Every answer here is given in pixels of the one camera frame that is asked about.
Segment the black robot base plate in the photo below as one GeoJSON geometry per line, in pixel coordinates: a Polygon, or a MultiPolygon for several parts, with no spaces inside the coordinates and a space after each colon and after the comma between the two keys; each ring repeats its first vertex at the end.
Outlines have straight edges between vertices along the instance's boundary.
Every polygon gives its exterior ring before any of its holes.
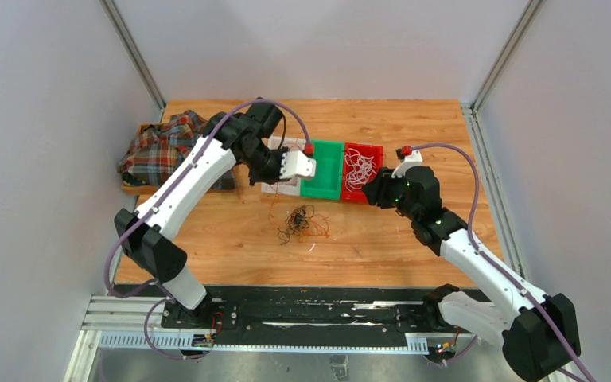
{"type": "Polygon", "coordinates": [[[442,342],[464,348],[472,334],[432,326],[426,288],[208,286],[194,314],[166,302],[156,286],[125,300],[95,298],[103,330],[128,336],[131,348],[155,346],[176,357],[191,352],[430,354],[442,342]]]}

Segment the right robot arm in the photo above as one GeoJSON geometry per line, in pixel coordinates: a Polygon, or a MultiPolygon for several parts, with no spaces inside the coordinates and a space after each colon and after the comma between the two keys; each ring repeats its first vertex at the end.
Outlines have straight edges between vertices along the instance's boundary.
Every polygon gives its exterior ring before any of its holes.
{"type": "Polygon", "coordinates": [[[478,302],[450,284],[440,286],[424,299],[422,318],[429,329],[441,332],[454,325],[469,331],[500,349],[525,381],[539,381],[580,356],[576,312],[568,297],[550,296],[496,258],[443,206],[431,168],[393,173],[382,167],[363,186],[368,203],[408,218],[417,240],[465,273],[490,301],[478,302]]]}

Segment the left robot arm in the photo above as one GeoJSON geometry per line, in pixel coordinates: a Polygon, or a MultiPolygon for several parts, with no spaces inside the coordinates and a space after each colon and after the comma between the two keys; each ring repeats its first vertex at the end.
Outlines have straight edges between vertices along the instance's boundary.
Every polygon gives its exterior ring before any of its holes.
{"type": "Polygon", "coordinates": [[[140,285],[120,294],[112,286],[111,263],[119,251],[124,251],[151,275],[151,283],[158,285],[167,299],[182,306],[181,318],[190,327],[201,329],[211,321],[208,292],[187,268],[186,252],[173,240],[200,199],[238,164],[249,169],[252,184],[274,184],[311,175],[314,167],[308,155],[271,150],[264,143],[290,111],[284,103],[259,97],[215,115],[191,153],[146,203],[133,212],[121,209],[116,213],[119,238],[104,268],[104,283],[110,295],[129,298],[144,289],[140,285]]]}

